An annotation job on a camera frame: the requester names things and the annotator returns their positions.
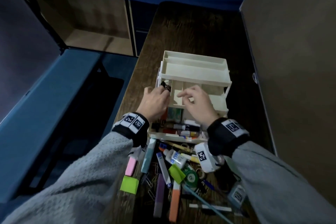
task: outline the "hand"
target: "hand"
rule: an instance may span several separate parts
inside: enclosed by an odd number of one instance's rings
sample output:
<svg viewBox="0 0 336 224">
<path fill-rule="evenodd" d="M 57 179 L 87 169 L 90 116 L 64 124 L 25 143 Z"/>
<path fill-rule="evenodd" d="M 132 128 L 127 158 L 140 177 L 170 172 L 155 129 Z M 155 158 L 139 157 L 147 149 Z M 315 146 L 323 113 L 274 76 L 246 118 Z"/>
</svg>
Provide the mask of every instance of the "hand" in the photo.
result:
<svg viewBox="0 0 336 224">
<path fill-rule="evenodd" d="M 219 118 L 212 106 L 209 95 L 195 85 L 180 92 L 177 97 L 182 97 L 182 103 L 185 105 L 190 114 L 201 124 L 210 126 L 212 122 Z"/>
<path fill-rule="evenodd" d="M 166 111 L 170 101 L 170 92 L 163 86 L 153 89 L 146 87 L 141 103 L 136 112 L 145 116 L 149 123 L 160 118 Z"/>
</svg>

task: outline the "glue bottle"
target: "glue bottle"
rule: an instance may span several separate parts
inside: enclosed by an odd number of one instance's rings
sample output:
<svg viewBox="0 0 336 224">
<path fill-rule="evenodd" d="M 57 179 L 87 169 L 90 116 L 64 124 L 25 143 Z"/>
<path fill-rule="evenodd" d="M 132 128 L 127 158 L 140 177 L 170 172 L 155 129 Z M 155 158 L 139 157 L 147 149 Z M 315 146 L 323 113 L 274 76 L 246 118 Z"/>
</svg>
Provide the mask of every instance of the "glue bottle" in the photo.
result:
<svg viewBox="0 0 336 224">
<path fill-rule="evenodd" d="M 175 151 L 173 149 L 171 149 L 171 150 L 162 149 L 162 148 L 159 148 L 159 149 L 163 152 L 163 155 L 166 156 L 165 159 L 169 163 L 177 165 L 177 167 L 180 168 L 180 169 L 182 169 L 184 167 L 184 165 L 186 164 L 187 159 L 184 158 L 177 151 Z"/>
</svg>

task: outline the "wrist strap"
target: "wrist strap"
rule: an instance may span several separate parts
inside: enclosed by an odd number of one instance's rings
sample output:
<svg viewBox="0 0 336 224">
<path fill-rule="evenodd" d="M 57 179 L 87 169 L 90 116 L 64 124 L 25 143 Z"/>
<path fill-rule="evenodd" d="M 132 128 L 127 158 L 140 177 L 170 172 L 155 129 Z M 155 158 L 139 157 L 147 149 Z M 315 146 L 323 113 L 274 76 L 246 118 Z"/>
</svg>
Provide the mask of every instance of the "wrist strap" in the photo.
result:
<svg viewBox="0 0 336 224">
<path fill-rule="evenodd" d="M 232 157 L 240 145 L 249 141 L 249 132 L 237 121 L 219 118 L 208 127 L 208 147 L 212 155 Z"/>
<path fill-rule="evenodd" d="M 148 120 L 137 112 L 129 112 L 123 115 L 123 118 L 117 121 L 112 131 L 133 140 L 133 147 L 146 145 Z"/>
</svg>

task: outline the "gray sweater sleeve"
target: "gray sweater sleeve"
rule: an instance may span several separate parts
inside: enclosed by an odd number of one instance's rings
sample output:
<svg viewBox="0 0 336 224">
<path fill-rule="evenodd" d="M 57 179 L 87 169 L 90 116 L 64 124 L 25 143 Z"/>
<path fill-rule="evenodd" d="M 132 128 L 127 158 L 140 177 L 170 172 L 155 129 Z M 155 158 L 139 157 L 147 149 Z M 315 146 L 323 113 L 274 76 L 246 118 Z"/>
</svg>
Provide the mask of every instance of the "gray sweater sleeve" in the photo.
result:
<svg viewBox="0 0 336 224">
<path fill-rule="evenodd" d="M 111 132 L 73 162 L 50 187 L 14 210 L 8 223 L 97 223 L 111 200 L 111 188 L 133 141 Z"/>
<path fill-rule="evenodd" d="M 259 221 L 264 223 L 336 223 L 336 209 L 298 172 L 253 142 L 232 159 Z"/>
</svg>

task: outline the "wooden table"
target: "wooden table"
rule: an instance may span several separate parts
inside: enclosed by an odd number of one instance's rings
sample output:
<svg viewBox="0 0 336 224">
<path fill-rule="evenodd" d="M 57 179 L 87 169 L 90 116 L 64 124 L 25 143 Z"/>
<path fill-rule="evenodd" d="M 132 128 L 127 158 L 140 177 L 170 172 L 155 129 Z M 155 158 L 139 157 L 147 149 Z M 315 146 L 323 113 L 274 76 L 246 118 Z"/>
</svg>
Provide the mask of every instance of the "wooden table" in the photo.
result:
<svg viewBox="0 0 336 224">
<path fill-rule="evenodd" d="M 149 33 L 135 66 L 132 78 L 120 105 L 116 120 L 126 112 L 135 111 L 146 86 L 154 86 L 157 71 L 165 50 L 225 58 L 233 82 L 226 99 L 229 118 L 236 119 L 251 135 L 255 143 L 273 152 L 262 98 L 253 80 L 254 66 L 239 12 L 212 10 L 174 2 L 164 2 L 153 19 Z M 141 178 L 142 163 L 138 163 L 134 177 Z M 137 195 L 119 191 L 126 163 L 115 183 L 115 195 L 103 214 L 104 223 L 140 223 L 144 218 L 140 186 Z M 216 182 L 214 176 L 210 181 Z M 225 223 L 217 216 L 209 216 L 190 209 L 186 199 L 180 205 L 178 223 Z M 250 220 L 232 217 L 236 223 Z M 167 222 L 163 216 L 160 222 Z"/>
</svg>

